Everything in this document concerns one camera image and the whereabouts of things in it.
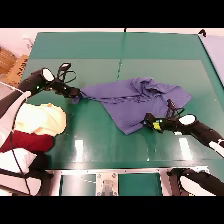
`white wall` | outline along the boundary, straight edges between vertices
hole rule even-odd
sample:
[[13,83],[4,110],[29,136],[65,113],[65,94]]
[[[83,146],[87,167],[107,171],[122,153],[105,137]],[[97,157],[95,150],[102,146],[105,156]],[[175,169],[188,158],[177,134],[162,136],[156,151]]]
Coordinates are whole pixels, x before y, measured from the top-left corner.
[[[128,28],[127,32],[164,32],[164,33],[184,33],[197,34],[202,28]],[[224,28],[204,28],[207,35],[224,36]],[[76,32],[76,31],[105,31],[123,32],[124,28],[0,28],[0,46],[10,50],[17,57],[22,54],[29,55],[27,41],[24,36],[29,37],[34,42],[38,32]]]

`cream colored cloth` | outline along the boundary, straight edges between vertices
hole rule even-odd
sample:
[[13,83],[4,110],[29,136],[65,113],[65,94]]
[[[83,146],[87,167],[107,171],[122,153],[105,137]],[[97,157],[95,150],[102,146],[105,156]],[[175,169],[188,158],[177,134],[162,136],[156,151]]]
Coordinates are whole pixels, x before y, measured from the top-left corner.
[[24,103],[16,117],[15,130],[37,135],[61,134],[66,127],[65,112],[53,104],[34,106]]

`green table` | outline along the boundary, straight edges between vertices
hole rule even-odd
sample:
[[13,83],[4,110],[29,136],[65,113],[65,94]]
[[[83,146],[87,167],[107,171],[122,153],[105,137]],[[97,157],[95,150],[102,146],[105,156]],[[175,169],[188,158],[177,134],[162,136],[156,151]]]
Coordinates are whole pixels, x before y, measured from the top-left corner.
[[[197,35],[159,33],[39,33],[23,79],[48,67],[54,74],[63,62],[71,62],[83,87],[139,76],[179,84],[193,96],[186,110],[224,135],[224,91]],[[145,128],[126,136],[98,102],[82,100],[74,105],[53,92],[41,92],[28,103],[53,103],[67,114],[67,127],[48,152],[49,169],[113,169],[209,165],[224,180],[222,158],[191,136],[191,157],[181,151],[179,137]],[[77,159],[75,141],[83,140]]]

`purple towel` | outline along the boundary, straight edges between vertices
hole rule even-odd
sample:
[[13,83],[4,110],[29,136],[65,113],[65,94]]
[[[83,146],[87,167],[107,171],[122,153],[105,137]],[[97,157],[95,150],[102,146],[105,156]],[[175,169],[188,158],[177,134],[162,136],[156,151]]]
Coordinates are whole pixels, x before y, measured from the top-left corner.
[[[191,99],[180,86],[158,83],[151,77],[87,86],[81,89],[81,94],[83,98],[101,102],[126,135],[143,127],[140,122],[146,113],[165,117],[168,99],[178,108]],[[73,103],[78,102],[79,98],[73,99]]]

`red cloth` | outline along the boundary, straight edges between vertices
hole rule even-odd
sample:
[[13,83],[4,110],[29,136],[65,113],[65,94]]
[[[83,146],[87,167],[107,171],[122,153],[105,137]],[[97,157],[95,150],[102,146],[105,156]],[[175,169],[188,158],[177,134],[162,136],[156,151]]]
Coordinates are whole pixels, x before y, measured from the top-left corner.
[[[21,131],[14,131],[12,135],[13,148],[24,148],[30,152],[47,152],[54,146],[54,137],[50,135],[27,134]],[[11,150],[10,136],[6,139],[0,152]]]

